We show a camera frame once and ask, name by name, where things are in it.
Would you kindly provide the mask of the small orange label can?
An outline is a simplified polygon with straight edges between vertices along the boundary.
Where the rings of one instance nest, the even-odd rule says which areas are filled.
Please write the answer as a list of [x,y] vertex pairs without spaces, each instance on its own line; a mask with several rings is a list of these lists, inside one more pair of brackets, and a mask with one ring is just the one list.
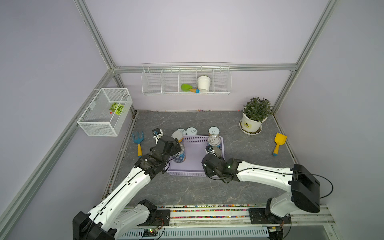
[[218,127],[210,127],[209,128],[209,135],[219,135],[220,129]]

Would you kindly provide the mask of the tall yellow orange can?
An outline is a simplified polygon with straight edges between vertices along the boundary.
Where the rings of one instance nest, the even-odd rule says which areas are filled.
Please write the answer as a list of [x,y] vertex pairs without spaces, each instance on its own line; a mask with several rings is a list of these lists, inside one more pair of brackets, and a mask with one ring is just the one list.
[[181,131],[175,131],[172,134],[173,139],[177,139],[179,143],[182,143],[184,140],[184,135]]

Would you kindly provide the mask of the blue Progresso soup can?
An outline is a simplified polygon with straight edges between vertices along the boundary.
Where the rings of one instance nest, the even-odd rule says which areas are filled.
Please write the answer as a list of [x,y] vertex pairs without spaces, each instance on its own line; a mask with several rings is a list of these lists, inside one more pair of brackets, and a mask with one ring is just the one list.
[[173,161],[175,163],[183,163],[185,161],[186,155],[185,155],[185,147],[183,144],[181,146],[181,151],[178,153],[176,157],[174,157]]

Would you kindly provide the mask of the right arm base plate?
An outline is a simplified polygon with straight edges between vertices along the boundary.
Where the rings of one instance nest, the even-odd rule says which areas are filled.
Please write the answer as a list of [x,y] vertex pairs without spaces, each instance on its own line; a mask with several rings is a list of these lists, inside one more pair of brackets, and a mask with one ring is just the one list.
[[291,218],[288,216],[277,217],[266,209],[262,208],[251,208],[249,209],[249,216],[252,225],[284,225],[290,224],[292,222]]

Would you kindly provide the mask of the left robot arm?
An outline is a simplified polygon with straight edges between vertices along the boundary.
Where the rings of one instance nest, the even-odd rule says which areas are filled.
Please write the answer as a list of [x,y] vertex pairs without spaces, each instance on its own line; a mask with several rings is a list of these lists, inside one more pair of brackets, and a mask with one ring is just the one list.
[[163,172],[170,158],[181,150],[177,139],[158,137],[150,153],[138,158],[127,177],[110,195],[89,212],[79,212],[73,218],[73,239],[116,240],[132,228],[147,221],[152,222],[157,208],[147,200],[125,214],[122,211],[143,187]]

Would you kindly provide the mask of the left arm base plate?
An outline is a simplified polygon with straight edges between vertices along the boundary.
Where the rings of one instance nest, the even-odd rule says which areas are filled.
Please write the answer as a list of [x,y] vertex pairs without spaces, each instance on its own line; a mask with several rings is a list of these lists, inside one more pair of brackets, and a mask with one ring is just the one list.
[[168,226],[171,219],[170,210],[156,210],[151,212],[146,222],[140,226]]

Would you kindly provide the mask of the blue orange soup can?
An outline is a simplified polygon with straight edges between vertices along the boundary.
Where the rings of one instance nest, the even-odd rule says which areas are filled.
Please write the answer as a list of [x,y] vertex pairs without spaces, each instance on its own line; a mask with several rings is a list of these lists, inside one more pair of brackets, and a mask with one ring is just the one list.
[[208,145],[211,145],[212,147],[221,148],[222,146],[221,137],[218,135],[210,135],[208,137]]

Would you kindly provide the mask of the dark navy tomato can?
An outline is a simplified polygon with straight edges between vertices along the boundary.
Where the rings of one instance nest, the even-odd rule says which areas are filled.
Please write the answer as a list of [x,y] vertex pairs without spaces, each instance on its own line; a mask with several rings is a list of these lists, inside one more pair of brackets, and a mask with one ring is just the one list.
[[222,151],[216,146],[212,146],[212,153],[215,154],[219,159],[222,158]]

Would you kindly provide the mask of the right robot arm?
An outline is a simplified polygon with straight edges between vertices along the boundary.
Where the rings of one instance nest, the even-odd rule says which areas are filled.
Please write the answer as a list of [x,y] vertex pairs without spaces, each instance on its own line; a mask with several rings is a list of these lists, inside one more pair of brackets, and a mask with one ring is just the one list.
[[285,193],[267,201],[265,215],[283,218],[287,214],[301,210],[307,213],[320,212],[321,184],[318,177],[327,178],[310,173],[303,165],[294,164],[291,168],[272,168],[254,165],[238,159],[218,158],[208,153],[202,159],[205,175],[224,183],[253,182],[272,186]]

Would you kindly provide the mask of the small pink label can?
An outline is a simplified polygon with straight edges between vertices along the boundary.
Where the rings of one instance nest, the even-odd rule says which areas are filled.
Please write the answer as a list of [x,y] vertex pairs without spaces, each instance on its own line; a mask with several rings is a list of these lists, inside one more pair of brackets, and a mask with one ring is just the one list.
[[181,132],[183,135],[186,135],[186,134],[187,134],[187,132],[186,132],[185,129],[177,129],[177,131]]

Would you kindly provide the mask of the small green label can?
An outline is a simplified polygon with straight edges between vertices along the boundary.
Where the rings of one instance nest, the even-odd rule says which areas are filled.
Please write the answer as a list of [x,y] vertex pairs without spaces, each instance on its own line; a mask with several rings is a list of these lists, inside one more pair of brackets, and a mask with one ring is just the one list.
[[198,130],[194,127],[190,127],[186,130],[187,135],[196,136],[198,134]]

